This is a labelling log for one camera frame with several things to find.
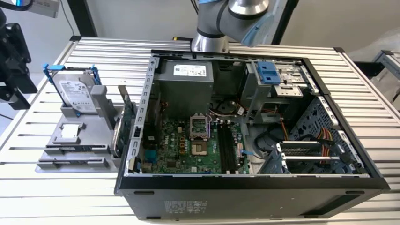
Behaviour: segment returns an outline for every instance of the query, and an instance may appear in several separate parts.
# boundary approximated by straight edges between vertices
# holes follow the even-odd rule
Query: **aluminum work table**
[[[130,41],[85,37],[70,42],[55,64],[97,64],[109,98],[122,104],[118,85],[141,99],[151,49],[189,51],[186,41]],[[400,224],[400,115],[347,54],[334,48],[231,44],[231,53],[310,58],[335,102],[385,175],[391,191],[330,219],[167,221],[177,224]],[[35,172],[37,161],[59,122],[61,97],[45,79],[33,107],[21,111],[0,139],[0,224],[145,224],[123,197],[114,195],[117,172]]]

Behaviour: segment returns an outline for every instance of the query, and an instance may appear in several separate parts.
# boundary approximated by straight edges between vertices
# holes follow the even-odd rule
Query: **blue latch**
[[[281,75],[273,62],[259,61],[258,72],[261,74],[263,84],[281,84]]]

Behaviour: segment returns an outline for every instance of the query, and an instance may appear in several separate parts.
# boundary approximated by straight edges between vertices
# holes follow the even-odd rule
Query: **circuit chip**
[[[167,167],[177,167],[177,162],[175,161],[167,162]]]
[[[205,141],[193,141],[193,155],[206,156],[207,155],[207,142]]]

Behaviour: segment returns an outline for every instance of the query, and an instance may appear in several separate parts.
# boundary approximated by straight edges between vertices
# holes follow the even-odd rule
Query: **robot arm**
[[[269,5],[269,0],[201,0],[193,51],[227,53],[227,36],[249,47],[261,44],[274,21]]]
[[[0,1],[0,103],[9,103],[15,110],[30,109],[31,105],[23,96],[38,92],[30,79],[31,55],[26,38],[18,23],[7,23],[2,8],[26,11],[34,1],[26,6],[15,6]]]

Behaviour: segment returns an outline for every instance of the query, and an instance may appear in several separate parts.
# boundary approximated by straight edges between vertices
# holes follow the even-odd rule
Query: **metal frame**
[[[77,22],[81,35],[86,37],[98,37],[98,31],[94,24],[91,10],[87,0],[67,0]]]
[[[400,79],[400,53],[382,51],[374,59],[375,63],[382,63],[391,73]]]
[[[299,0],[289,0],[287,1],[287,5],[286,5],[286,8],[285,8],[285,10],[282,12],[282,16],[281,16],[281,23],[275,30],[275,35],[274,35],[274,39],[271,42],[273,45],[281,45],[281,42],[282,42],[283,36],[287,31],[287,27],[289,27],[289,24],[291,21],[293,13],[294,13],[295,8],[298,7],[298,4],[299,4]]]
[[[145,85],[151,49],[189,51],[190,42],[83,37],[81,42],[74,43],[73,50],[70,49],[69,53],[62,54],[59,60],[65,61],[63,64],[67,66],[77,67],[89,67],[95,63],[101,69],[102,82],[109,86],[109,98],[114,99],[117,104],[122,104],[122,101],[115,100],[121,99],[117,85],[127,85],[131,99],[138,102]],[[281,220],[279,223],[283,225],[327,222],[334,225],[377,223],[391,225],[398,223],[400,221],[399,114],[393,115],[389,103],[382,99],[383,97],[379,97],[379,92],[361,70],[349,60],[343,59],[345,56],[339,55],[333,48],[285,45],[261,45],[247,48],[231,43],[231,52],[310,58],[327,83],[333,99],[394,190],[330,219],[291,219]],[[11,125],[10,132],[2,136],[2,140],[6,140],[0,151],[2,201],[7,201],[9,206],[2,210],[2,217],[9,219],[0,219],[0,222],[3,220],[42,224],[137,222],[138,218],[127,202],[121,197],[111,197],[117,173],[37,174],[34,172],[37,160],[43,153],[43,146],[47,144],[61,116],[61,98],[54,87],[45,85],[39,90],[38,95],[33,96],[35,99],[33,108],[19,112],[13,121],[18,126]],[[61,183],[69,189],[55,188]],[[277,222],[270,219],[250,219],[242,222],[234,220],[209,221],[213,224],[275,224]],[[197,220],[185,223],[199,224],[202,222]]]

